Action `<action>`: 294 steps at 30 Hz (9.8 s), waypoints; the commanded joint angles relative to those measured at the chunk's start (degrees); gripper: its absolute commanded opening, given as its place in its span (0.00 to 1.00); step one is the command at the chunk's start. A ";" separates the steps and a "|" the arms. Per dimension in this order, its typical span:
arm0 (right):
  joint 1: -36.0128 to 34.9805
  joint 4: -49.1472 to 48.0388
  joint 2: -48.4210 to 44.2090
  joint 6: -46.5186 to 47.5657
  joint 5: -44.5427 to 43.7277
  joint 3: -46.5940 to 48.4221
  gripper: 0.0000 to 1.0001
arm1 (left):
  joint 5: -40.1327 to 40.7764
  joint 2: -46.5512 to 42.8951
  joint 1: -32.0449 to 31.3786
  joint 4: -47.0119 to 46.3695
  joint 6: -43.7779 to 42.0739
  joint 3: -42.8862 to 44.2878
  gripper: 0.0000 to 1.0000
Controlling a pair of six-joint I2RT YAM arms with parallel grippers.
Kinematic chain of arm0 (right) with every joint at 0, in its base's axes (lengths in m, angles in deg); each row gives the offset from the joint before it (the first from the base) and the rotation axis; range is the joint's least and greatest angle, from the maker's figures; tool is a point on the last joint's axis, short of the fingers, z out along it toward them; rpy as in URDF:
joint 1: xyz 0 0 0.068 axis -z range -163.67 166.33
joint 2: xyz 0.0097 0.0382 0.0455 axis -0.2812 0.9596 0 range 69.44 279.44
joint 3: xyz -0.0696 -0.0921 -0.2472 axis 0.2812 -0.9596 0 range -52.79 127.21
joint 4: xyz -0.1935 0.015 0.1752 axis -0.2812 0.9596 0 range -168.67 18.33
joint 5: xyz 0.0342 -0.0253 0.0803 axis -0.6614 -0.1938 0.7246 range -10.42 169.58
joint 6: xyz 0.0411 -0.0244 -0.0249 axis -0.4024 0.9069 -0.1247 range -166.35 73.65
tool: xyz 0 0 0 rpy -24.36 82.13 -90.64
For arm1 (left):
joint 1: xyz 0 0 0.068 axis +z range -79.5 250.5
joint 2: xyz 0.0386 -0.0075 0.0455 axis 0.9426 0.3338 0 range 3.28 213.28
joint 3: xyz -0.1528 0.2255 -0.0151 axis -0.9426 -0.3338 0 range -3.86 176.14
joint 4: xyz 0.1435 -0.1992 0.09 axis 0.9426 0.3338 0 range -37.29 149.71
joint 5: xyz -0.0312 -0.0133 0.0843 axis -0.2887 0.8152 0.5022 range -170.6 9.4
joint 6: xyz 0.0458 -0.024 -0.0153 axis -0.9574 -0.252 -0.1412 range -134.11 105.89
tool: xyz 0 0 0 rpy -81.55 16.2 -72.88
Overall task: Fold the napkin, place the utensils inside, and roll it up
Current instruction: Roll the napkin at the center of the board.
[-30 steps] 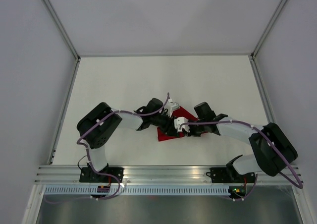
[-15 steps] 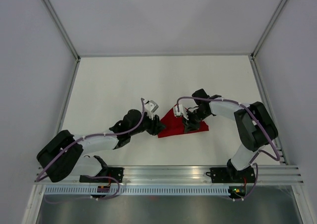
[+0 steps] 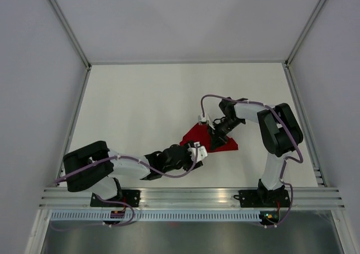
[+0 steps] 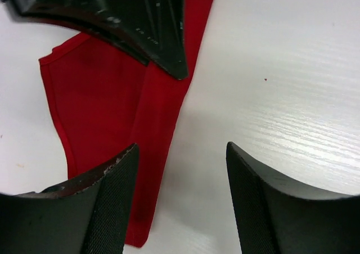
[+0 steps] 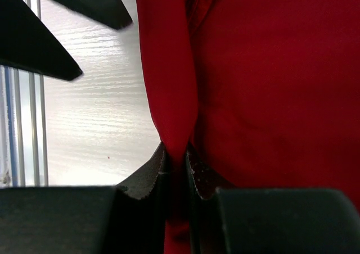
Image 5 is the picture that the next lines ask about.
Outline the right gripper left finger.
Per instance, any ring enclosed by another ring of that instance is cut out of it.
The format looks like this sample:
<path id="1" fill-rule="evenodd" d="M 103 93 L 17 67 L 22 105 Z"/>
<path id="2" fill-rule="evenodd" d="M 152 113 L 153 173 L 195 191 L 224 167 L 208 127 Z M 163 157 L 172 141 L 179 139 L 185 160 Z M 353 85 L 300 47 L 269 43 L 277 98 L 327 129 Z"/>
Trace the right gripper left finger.
<path id="1" fill-rule="evenodd" d="M 1 189 L 2 253 L 163 253 L 167 153 L 118 185 Z"/>

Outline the red cloth napkin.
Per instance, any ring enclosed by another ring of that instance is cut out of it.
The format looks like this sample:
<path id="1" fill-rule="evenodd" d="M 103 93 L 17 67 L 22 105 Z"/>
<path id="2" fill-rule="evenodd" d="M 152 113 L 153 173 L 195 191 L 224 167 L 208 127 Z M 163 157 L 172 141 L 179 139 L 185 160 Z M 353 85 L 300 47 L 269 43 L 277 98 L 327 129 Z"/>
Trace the red cloth napkin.
<path id="1" fill-rule="evenodd" d="M 359 0 L 136 0 L 151 117 L 174 169 L 165 253 L 190 253 L 183 157 L 238 187 L 359 205 Z"/>

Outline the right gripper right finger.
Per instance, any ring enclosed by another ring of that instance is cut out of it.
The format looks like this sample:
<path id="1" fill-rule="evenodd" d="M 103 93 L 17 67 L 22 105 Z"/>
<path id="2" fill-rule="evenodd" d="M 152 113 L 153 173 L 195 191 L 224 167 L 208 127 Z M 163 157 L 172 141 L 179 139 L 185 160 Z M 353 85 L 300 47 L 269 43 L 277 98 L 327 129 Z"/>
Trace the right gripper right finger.
<path id="1" fill-rule="evenodd" d="M 340 191 L 237 188 L 186 149 L 192 253 L 358 253 L 359 214 Z"/>

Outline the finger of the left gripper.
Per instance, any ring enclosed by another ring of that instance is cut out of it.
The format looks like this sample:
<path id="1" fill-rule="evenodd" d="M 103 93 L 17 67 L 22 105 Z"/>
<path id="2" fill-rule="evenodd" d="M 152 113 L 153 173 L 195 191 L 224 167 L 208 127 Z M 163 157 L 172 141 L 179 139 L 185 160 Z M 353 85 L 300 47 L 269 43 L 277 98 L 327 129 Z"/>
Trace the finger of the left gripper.
<path id="1" fill-rule="evenodd" d="M 1 0 L 1 65 L 66 81 L 83 74 L 23 0 Z"/>
<path id="2" fill-rule="evenodd" d="M 122 0 L 53 1 L 114 30 L 122 30 L 133 23 L 133 20 Z"/>

